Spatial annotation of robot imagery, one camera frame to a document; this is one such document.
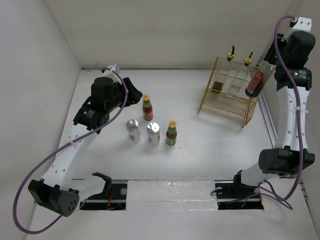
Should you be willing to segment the red label soy sauce bottle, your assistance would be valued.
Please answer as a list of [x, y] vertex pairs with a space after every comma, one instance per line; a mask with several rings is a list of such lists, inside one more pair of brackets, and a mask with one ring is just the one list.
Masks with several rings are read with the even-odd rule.
[[273, 71], [274, 67], [263, 60], [245, 89], [246, 95], [249, 98], [258, 97]]

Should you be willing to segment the clear liquid glass bottle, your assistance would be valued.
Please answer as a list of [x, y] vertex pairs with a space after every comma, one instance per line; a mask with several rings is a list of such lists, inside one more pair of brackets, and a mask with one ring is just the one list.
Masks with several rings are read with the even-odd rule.
[[247, 77], [250, 75], [248, 66], [252, 63], [252, 56], [253, 52], [251, 52], [249, 56], [244, 59], [243, 64], [237, 68], [228, 90], [229, 94], [237, 95], [242, 89]]

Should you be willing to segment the dark sauce glass bottle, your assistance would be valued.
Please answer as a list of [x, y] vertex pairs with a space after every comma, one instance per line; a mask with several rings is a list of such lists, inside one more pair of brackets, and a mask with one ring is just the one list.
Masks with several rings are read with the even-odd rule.
[[218, 79], [213, 83], [211, 92], [220, 94], [223, 89], [223, 84], [226, 82], [229, 74], [230, 64], [235, 57], [235, 46], [231, 47], [231, 51], [227, 53], [225, 61], [221, 64], [220, 70], [218, 71]]

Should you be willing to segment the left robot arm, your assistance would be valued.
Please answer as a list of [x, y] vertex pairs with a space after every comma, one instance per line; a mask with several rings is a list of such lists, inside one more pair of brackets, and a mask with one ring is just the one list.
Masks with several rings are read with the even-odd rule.
[[93, 195], [107, 198], [112, 191], [112, 179], [94, 172], [82, 185], [72, 183], [73, 176], [87, 149], [102, 127], [111, 122], [116, 108], [137, 104], [142, 93], [128, 77], [119, 78], [119, 68], [111, 65], [102, 69], [94, 80], [91, 94], [73, 119], [66, 148], [60, 151], [40, 180], [31, 180], [28, 190], [37, 205], [63, 217], [70, 216], [78, 205]]

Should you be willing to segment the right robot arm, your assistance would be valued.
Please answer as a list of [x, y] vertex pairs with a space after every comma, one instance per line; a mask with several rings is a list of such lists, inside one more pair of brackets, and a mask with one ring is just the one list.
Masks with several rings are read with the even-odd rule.
[[256, 164], [234, 176], [231, 191], [235, 196], [243, 197], [275, 175], [295, 175], [296, 188], [302, 170], [314, 163], [315, 154], [308, 151], [305, 136], [306, 105], [312, 87], [312, 72], [305, 68], [305, 63], [315, 43], [313, 34], [298, 30], [281, 49], [275, 49], [278, 64], [274, 78], [279, 99], [276, 143], [274, 148], [260, 152]]

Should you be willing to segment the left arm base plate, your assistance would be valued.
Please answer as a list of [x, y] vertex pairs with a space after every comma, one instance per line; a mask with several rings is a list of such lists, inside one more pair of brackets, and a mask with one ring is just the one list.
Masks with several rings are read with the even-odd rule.
[[84, 211], [124, 211], [127, 203], [128, 182], [113, 182], [108, 193], [90, 196], [80, 203], [80, 210]]

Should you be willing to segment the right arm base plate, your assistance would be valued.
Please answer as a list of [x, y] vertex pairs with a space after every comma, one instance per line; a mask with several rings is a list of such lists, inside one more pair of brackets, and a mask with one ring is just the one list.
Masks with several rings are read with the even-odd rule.
[[218, 210], [263, 210], [264, 206], [256, 186], [235, 187], [232, 180], [215, 180], [215, 189], [211, 192], [216, 196]]

